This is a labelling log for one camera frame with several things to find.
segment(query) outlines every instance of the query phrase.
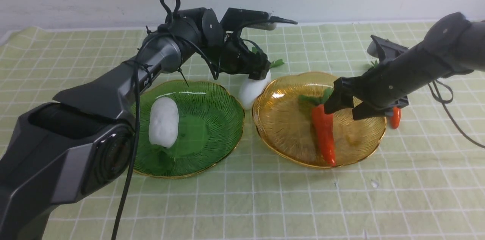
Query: gold plate rim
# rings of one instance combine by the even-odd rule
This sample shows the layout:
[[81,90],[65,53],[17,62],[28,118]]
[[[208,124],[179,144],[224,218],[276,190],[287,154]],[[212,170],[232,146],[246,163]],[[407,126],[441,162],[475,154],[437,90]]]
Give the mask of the gold plate rim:
[[[261,93],[261,95],[263,95],[269,88],[270,86],[275,83],[276,81],[280,80],[280,79],[283,79],[283,78],[287,78],[289,76],[303,76],[303,75],[308,75],[308,74],[324,74],[324,75],[328,75],[328,76],[331,76],[335,79],[337,79],[338,77],[337,76],[334,76],[334,75],[331,75],[329,73],[326,73],[326,72],[321,72],[321,71],[309,71],[309,72],[305,72],[305,73],[301,73],[301,74],[296,74],[296,75],[285,75],[285,76],[281,76],[279,78],[276,78],[274,79],[273,81],[271,81],[266,87],[265,89],[263,90],[263,92]],[[352,165],[352,164],[356,164],[358,162],[361,162],[363,161],[364,159],[367,159],[368,157],[372,156],[376,151],[377,149],[379,148],[379,145],[381,144],[381,141],[382,141],[382,138],[384,137],[385,133],[386,133],[386,129],[387,129],[387,118],[384,116],[384,128],[383,128],[383,131],[381,133],[381,136],[379,137],[378,141],[377,141],[377,144],[375,146],[375,148],[365,157],[362,157],[354,162],[350,162],[350,163],[347,163],[347,164],[339,164],[339,165],[336,165],[336,166],[319,166],[319,165],[312,165],[312,164],[306,164],[302,161],[297,161],[296,159],[293,159],[292,157],[289,157],[281,152],[279,152],[276,148],[274,148],[272,145],[270,145],[265,138],[263,138],[262,134],[260,133],[260,128],[258,127],[258,124],[256,123],[256,118],[258,118],[258,112],[255,110],[255,106],[256,106],[256,103],[260,102],[261,98],[258,97],[256,99],[256,101],[254,102],[253,104],[253,107],[251,109],[251,115],[253,117],[253,123],[256,127],[256,131],[258,133],[258,136],[261,138],[261,140],[265,143],[265,145],[267,145],[273,152],[277,153],[277,155],[285,158],[285,159],[288,159],[292,162],[294,162],[295,164],[299,164],[301,166],[305,166],[305,167],[308,167],[308,168],[314,168],[314,169],[321,169],[321,170],[325,170],[325,169],[332,169],[332,168],[337,168],[337,167],[343,167],[343,166],[348,166],[348,165]]]
[[[175,80],[165,81],[164,83],[161,83],[161,84],[159,84],[156,87],[153,87],[152,90],[155,89],[155,88],[157,88],[157,87],[159,87],[159,86],[161,86],[161,85],[165,85],[167,83],[172,83],[172,82],[176,82],[176,81],[183,81],[183,80],[182,79],[175,79]],[[218,83],[215,83],[213,81],[203,81],[203,80],[200,80],[200,81],[191,81],[191,80],[187,80],[187,82],[189,82],[189,83],[211,83],[211,84],[215,84],[215,85],[223,88],[225,90],[225,92],[227,93],[227,95],[229,95],[229,97],[232,97],[234,100],[236,100],[237,104],[241,107],[242,112],[243,112],[242,113],[242,116],[243,116],[242,120],[243,120],[243,122],[242,122],[242,128],[241,128],[241,136],[239,137],[238,142],[236,143],[236,145],[234,146],[234,148],[232,148],[229,152],[227,152],[227,154],[225,154],[220,160],[218,160],[217,162],[213,163],[211,166],[208,166],[208,167],[206,167],[206,168],[204,168],[204,169],[202,169],[200,171],[196,171],[196,172],[193,172],[193,173],[189,173],[187,175],[182,175],[182,176],[153,176],[153,175],[149,175],[147,173],[142,173],[142,172],[136,170],[135,168],[133,168],[133,171],[135,173],[137,173],[139,175],[142,175],[142,176],[147,176],[149,178],[166,178],[166,179],[184,179],[184,178],[190,178],[192,176],[196,176],[196,175],[198,175],[200,173],[203,173],[204,171],[207,171],[208,169],[213,168],[214,166],[216,166],[216,164],[219,164],[221,161],[223,161],[224,159],[226,159],[238,147],[238,145],[241,143],[241,140],[243,139],[243,136],[244,136],[244,125],[245,125],[244,119],[246,118],[246,111],[244,110],[244,108],[241,105],[241,103],[239,102],[239,100],[236,97],[234,97],[233,95],[231,95],[231,93],[229,93],[229,90],[227,88],[225,88],[224,86],[222,86],[222,85],[220,85]]]

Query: white fake potato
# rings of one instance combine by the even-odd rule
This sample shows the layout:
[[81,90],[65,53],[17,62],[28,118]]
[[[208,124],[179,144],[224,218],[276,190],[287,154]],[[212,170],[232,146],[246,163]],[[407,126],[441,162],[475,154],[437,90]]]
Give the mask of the white fake potato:
[[178,135],[178,108],[168,97],[157,99],[150,110],[149,140],[152,145],[170,148]]
[[242,82],[239,89],[238,99],[244,110],[253,108],[254,101],[261,95],[263,90],[271,81],[271,72],[268,71],[266,78],[263,80],[246,79]]

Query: green grid mat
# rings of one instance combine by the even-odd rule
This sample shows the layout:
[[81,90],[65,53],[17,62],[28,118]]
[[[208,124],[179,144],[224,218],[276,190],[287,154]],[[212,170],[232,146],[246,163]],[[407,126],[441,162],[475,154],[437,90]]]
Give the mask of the green grid mat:
[[[270,60],[272,77],[306,71],[356,76],[371,58],[374,34],[411,47],[432,23],[286,26],[246,30]],[[86,83],[135,54],[143,30],[45,31],[28,28],[0,47],[0,151],[17,117],[59,90]],[[194,56],[190,80],[211,80]],[[179,74],[160,76],[155,85]],[[244,76],[217,83],[237,93]],[[485,142],[485,75],[445,80],[455,91],[450,111],[471,137]],[[409,96],[401,126],[388,129],[379,150],[359,164],[307,169],[272,153],[250,112],[238,148],[194,178],[134,175],[118,239],[485,239],[485,152],[466,141],[427,88]],[[57,208],[44,240],[107,240],[125,177],[76,204]]]

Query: green glass plate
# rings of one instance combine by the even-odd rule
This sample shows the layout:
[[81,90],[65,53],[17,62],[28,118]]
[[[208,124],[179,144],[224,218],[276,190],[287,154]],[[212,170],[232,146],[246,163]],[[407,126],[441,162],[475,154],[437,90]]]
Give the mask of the green glass plate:
[[[178,137],[170,148],[149,141],[150,110],[156,99],[169,97],[178,107]],[[140,140],[135,172],[157,178],[184,178],[224,159],[243,135],[244,109],[227,90],[208,81],[175,80],[141,96]]]

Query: fake carrot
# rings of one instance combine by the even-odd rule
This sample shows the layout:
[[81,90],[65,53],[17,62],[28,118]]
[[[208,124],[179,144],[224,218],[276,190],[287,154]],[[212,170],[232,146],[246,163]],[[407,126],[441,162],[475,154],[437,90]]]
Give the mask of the fake carrot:
[[393,115],[391,116],[391,127],[396,129],[399,127],[401,121],[401,109],[398,107],[393,107]]
[[333,136],[333,114],[325,114],[324,103],[332,94],[332,88],[327,88],[322,97],[308,97],[300,95],[300,99],[312,102],[312,124],[317,134],[318,147],[324,160],[330,166],[335,166],[335,141]]

